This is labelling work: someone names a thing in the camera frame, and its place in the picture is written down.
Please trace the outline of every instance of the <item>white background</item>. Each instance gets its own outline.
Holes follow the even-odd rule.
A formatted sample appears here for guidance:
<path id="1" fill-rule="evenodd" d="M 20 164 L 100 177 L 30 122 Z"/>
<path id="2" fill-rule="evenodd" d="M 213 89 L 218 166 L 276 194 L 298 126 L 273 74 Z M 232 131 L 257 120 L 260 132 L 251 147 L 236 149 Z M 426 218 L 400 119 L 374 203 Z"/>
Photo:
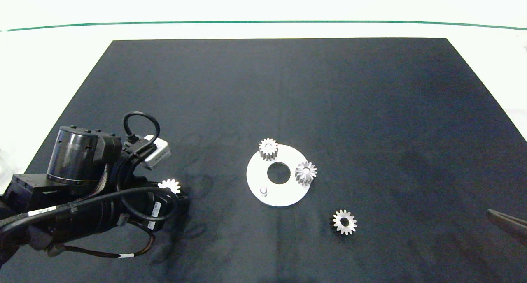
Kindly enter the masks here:
<path id="1" fill-rule="evenodd" d="M 114 39 L 446 37 L 527 137 L 527 31 L 430 24 L 142 24 L 394 20 L 527 28 L 525 0 L 0 0 L 0 191 L 23 173 Z"/>

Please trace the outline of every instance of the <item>white label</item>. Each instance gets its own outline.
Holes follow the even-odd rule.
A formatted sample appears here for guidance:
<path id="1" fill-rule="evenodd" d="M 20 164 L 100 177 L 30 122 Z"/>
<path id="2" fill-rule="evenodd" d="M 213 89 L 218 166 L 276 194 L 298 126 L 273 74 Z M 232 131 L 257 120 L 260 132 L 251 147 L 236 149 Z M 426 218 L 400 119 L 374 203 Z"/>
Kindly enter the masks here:
<path id="1" fill-rule="evenodd" d="M 28 216 L 33 216 L 33 215 L 36 215 L 36 214 L 40 214 L 40 213 L 44 213 L 44 212 L 48 212 L 48 211 L 51 211 L 51 210 L 55 210 L 57 208 L 57 206 L 51 206 L 51 207 L 48 207 L 48 208 L 43 208 L 43 209 L 38 209 L 38 210 L 32 210 L 32 211 L 29 211 L 28 212 Z"/>
<path id="2" fill-rule="evenodd" d="M 161 203 L 160 202 L 155 202 L 154 203 L 154 210 L 152 210 L 152 217 L 158 217 L 158 214 L 159 214 L 159 210 L 161 209 Z M 149 221 L 148 222 L 148 228 L 153 230 L 154 229 L 154 226 L 156 226 L 156 222 L 155 221 Z"/>
<path id="3" fill-rule="evenodd" d="M 133 257 L 133 253 L 120 254 L 119 258 L 130 258 Z"/>

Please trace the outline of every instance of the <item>black table surface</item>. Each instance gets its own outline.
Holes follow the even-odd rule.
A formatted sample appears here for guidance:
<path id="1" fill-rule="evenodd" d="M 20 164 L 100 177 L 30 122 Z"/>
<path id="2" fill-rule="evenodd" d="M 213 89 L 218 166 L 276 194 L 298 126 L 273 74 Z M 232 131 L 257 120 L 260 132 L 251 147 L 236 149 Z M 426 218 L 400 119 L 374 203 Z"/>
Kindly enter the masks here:
<path id="1" fill-rule="evenodd" d="M 45 173 L 59 126 L 123 136 L 132 110 L 159 120 L 173 153 L 136 174 L 180 180 L 187 223 L 168 223 L 133 259 L 25 246 L 2 282 L 527 278 L 527 248 L 485 216 L 526 217 L 525 140 L 446 39 L 114 41 L 26 172 Z M 152 132 L 140 118 L 131 125 Z M 297 204 L 267 206 L 247 186 L 264 137 L 318 167 Z M 339 209 L 357 220 L 352 236 L 331 224 Z M 71 244 L 130 253 L 146 241 L 125 226 Z"/>

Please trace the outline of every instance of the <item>gear hole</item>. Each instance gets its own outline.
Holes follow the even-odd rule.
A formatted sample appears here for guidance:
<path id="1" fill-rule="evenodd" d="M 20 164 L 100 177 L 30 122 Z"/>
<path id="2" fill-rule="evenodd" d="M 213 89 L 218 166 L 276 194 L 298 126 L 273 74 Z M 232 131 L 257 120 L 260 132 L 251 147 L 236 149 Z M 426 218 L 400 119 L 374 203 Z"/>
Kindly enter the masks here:
<path id="1" fill-rule="evenodd" d="M 273 163 L 267 169 L 267 177 L 275 184 L 284 184 L 291 177 L 291 171 L 284 163 Z"/>
<path id="2" fill-rule="evenodd" d="M 342 217 L 340 219 L 340 223 L 342 224 L 343 227 L 347 227 L 348 225 L 350 225 L 350 221 L 348 220 L 348 218 L 345 218 L 345 217 Z"/>

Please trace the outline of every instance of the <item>small gear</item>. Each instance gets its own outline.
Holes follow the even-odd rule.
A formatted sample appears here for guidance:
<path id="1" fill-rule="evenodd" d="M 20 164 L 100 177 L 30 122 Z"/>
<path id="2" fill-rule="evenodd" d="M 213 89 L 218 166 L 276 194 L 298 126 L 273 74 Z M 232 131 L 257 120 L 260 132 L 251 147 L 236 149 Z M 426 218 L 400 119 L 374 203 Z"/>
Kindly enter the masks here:
<path id="1" fill-rule="evenodd" d="M 300 163 L 295 170 L 295 177 L 298 183 L 303 185 L 311 184 L 313 179 L 317 176 L 317 169 L 311 162 Z"/>
<path id="2" fill-rule="evenodd" d="M 179 191 L 181 186 L 179 185 L 179 182 L 177 182 L 175 179 L 168 178 L 166 180 L 163 180 L 161 183 L 158 183 L 158 187 L 168 188 L 173 193 L 181 193 L 181 191 Z"/>
<path id="3" fill-rule="evenodd" d="M 335 219 L 333 219 L 333 222 L 335 223 L 333 226 L 337 228 L 337 231 L 340 231 L 341 234 L 346 234 L 346 236 L 348 234 L 353 234 L 353 232 L 356 231 L 355 228 L 357 227 L 357 221 L 354 219 L 354 215 L 351 215 L 349 212 L 346 212 L 346 210 L 340 210 L 335 213 L 336 214 L 333 215 L 333 217 L 335 217 Z M 342 225 L 342 218 L 348 219 L 347 226 Z"/>
<path id="4" fill-rule="evenodd" d="M 263 139 L 260 141 L 258 150 L 260 150 L 262 159 L 270 161 L 275 159 L 278 154 L 278 144 L 276 143 L 276 140 L 272 138 Z"/>

